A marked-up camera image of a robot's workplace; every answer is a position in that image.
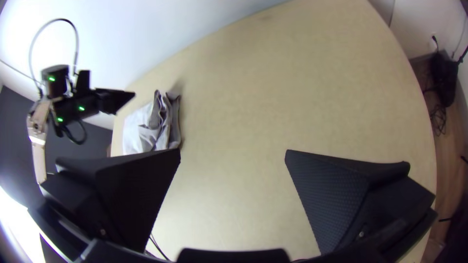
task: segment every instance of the gray cloth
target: gray cloth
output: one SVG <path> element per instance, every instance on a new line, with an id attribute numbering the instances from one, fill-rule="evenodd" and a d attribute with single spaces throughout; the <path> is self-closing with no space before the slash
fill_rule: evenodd
<path id="1" fill-rule="evenodd" d="M 179 107 L 179 95 L 174 93 L 162 95 L 156 90 L 152 103 L 125 118 L 123 153 L 132 154 L 179 147 L 181 142 Z"/>

